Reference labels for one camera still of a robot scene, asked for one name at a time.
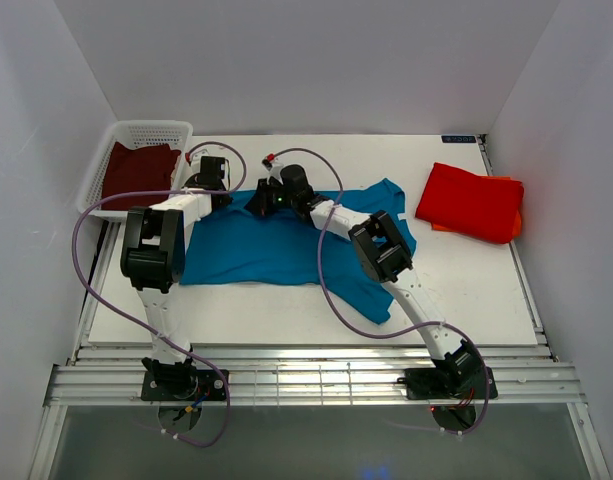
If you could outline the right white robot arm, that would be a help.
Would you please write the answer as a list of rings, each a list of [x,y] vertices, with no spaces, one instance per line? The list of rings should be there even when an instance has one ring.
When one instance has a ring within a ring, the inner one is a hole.
[[[364,274],[390,293],[419,332],[436,373],[428,377],[428,392],[460,397],[485,369],[471,341],[450,327],[421,286],[412,250],[393,218],[385,211],[368,214],[348,209],[318,194],[304,168],[284,166],[273,156],[262,161],[268,176],[259,180],[247,209],[260,217],[290,209],[297,218],[320,231],[352,244]]]

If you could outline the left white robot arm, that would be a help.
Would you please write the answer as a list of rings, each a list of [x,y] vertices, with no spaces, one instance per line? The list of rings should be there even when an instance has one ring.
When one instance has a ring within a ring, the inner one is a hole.
[[[154,330],[152,356],[143,365],[156,387],[180,400],[196,392],[198,376],[188,356],[185,328],[170,311],[171,295],[183,276],[195,223],[232,202],[226,193],[226,158],[203,156],[191,166],[183,193],[129,210],[120,258],[120,270],[137,291],[147,325]]]

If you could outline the blue t shirt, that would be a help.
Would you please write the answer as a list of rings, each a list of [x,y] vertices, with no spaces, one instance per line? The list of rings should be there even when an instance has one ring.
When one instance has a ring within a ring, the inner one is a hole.
[[[245,209],[251,191],[232,195],[228,207],[194,225],[182,285],[257,282],[317,284],[320,231],[290,210],[257,218]],[[323,242],[322,265],[329,291],[374,324],[390,318],[393,297],[363,272],[352,244],[331,233]]]

